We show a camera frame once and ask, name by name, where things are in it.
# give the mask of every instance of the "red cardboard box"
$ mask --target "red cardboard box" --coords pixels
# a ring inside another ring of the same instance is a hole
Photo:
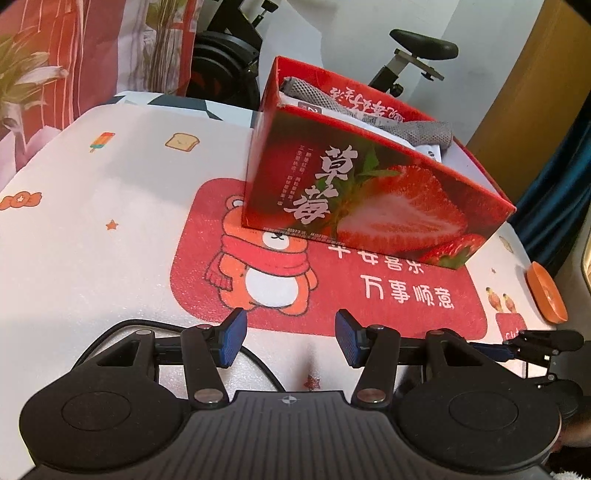
[[[286,77],[359,112],[433,120],[367,85],[277,57],[252,137],[244,226],[459,268],[515,211],[458,141],[439,163],[320,107],[281,100]]]

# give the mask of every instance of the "orange dish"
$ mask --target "orange dish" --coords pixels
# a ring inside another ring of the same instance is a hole
[[[532,262],[525,276],[536,305],[546,320],[564,323],[569,319],[562,297],[550,274],[538,262]]]

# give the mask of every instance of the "cartoon bear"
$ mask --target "cartoon bear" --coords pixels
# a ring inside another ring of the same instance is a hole
[[[278,309],[301,315],[318,280],[308,262],[307,240],[241,226],[242,196],[226,200],[222,248],[205,273],[221,301],[234,309]]]

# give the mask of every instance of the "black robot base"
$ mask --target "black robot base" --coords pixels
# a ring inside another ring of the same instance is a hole
[[[469,344],[448,329],[425,339],[335,317],[349,365],[340,391],[238,391],[231,366],[246,312],[219,326],[156,338],[138,330],[36,393],[20,429],[36,467],[27,480],[338,479],[543,480],[542,466],[582,391],[555,375],[522,379],[496,363],[549,365],[583,345],[576,332],[520,332],[503,345]],[[188,400],[158,384],[159,365],[184,365]],[[423,381],[394,391],[397,365]]]

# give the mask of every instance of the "teal curtain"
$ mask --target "teal curtain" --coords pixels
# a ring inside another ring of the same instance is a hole
[[[591,200],[591,95],[509,220],[532,261],[555,275],[572,249]]]

